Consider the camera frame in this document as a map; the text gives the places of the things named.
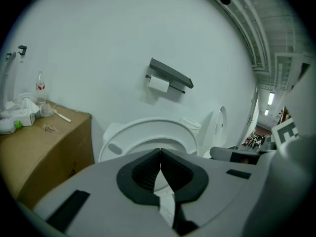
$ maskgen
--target toilet seat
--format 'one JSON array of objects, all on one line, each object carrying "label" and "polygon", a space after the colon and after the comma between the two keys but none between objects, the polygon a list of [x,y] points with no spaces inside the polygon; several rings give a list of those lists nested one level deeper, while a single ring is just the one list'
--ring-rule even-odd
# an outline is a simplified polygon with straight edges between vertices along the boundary
[{"label": "toilet seat", "polygon": [[197,155],[198,142],[182,123],[167,118],[143,118],[122,127],[112,135],[106,132],[99,162],[153,148],[176,149]]}]

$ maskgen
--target black rubber pad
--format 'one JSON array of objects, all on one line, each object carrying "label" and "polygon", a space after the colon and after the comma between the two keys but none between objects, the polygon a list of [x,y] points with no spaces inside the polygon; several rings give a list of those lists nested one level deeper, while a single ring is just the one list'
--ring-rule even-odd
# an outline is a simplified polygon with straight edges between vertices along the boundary
[{"label": "black rubber pad", "polygon": [[173,192],[176,193],[180,188],[192,181],[194,173],[187,166],[174,159],[174,157],[171,154],[160,153],[161,171]]},{"label": "black rubber pad", "polygon": [[156,177],[160,171],[159,158],[160,149],[153,149],[118,171],[118,188],[134,203],[159,206],[159,197],[153,193]]},{"label": "black rubber pad", "polygon": [[75,191],[69,198],[49,217],[47,223],[57,230],[64,232],[80,211],[90,196],[87,192]]},{"label": "black rubber pad", "polygon": [[234,170],[234,169],[230,169],[226,173],[229,175],[232,175],[232,176],[237,176],[237,177],[243,178],[243,179],[249,179],[251,176],[250,173],[242,172],[242,171],[238,171],[238,170]]}]

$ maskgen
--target cardboard box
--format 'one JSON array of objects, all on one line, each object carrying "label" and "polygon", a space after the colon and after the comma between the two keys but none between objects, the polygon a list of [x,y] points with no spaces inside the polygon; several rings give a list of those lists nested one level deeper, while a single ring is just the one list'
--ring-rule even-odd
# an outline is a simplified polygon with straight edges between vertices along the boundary
[{"label": "cardboard box", "polygon": [[31,126],[35,122],[34,113],[31,113],[27,116],[13,116],[13,119],[19,120],[21,123],[21,126]]},{"label": "cardboard box", "polygon": [[51,189],[94,164],[91,115],[61,106],[55,109],[72,122],[54,114],[0,136],[0,173],[13,198],[29,209]]}]

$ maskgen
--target toilet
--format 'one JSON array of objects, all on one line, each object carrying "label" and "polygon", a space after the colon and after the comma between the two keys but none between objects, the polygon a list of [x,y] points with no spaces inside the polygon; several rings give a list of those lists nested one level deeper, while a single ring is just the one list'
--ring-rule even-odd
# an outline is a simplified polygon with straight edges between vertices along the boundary
[{"label": "toilet", "polygon": [[[112,123],[103,135],[98,161],[154,148],[198,154],[195,135],[182,123],[167,118],[142,118],[128,124]],[[160,197],[160,214],[172,226],[175,210],[173,191],[161,171],[156,178],[154,194]]]}]

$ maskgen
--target toothbrush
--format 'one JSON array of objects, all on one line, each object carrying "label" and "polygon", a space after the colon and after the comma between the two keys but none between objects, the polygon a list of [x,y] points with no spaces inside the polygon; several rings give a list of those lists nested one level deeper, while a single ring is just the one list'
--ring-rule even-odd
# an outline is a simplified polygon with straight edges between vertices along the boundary
[{"label": "toothbrush", "polygon": [[66,118],[65,116],[59,114],[56,110],[54,110],[54,113],[56,113],[59,117],[61,117],[62,119],[64,119],[65,121],[68,121],[69,123],[71,122],[71,120],[69,118]]}]

